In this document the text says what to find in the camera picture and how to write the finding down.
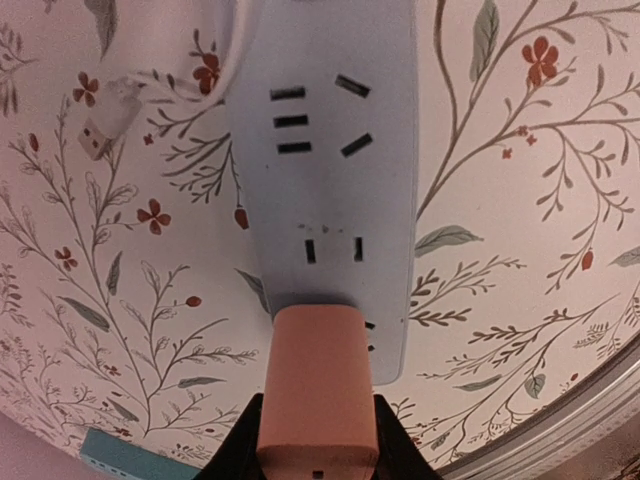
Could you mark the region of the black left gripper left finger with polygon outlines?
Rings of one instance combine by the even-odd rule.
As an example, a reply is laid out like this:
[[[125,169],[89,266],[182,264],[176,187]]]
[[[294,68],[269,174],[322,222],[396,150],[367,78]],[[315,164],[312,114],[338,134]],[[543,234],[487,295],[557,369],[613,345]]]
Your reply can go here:
[[[265,478],[256,453],[263,397],[256,393],[251,398],[213,458],[197,474],[197,480]]]

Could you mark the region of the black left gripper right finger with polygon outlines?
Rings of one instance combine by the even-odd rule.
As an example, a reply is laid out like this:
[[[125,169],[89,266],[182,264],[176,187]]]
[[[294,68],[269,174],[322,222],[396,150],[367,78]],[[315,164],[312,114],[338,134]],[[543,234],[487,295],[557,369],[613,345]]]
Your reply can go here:
[[[374,480],[440,480],[440,475],[424,459],[391,406],[375,394],[374,406],[379,457]]]

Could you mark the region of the pink cube plug adapter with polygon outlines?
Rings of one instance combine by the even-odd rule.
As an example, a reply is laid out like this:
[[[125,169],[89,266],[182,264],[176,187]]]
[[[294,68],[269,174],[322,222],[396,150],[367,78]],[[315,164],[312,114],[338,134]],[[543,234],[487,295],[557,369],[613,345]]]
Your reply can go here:
[[[369,479],[379,447],[365,320],[344,305],[274,319],[257,441],[268,479]]]

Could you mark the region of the light blue power strip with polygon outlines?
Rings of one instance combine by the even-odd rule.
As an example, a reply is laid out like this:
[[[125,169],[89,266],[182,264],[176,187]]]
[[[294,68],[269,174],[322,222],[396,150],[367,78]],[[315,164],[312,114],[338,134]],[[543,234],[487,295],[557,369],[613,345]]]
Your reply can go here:
[[[259,1],[226,112],[266,308],[343,304],[402,372],[415,241],[410,1]]]

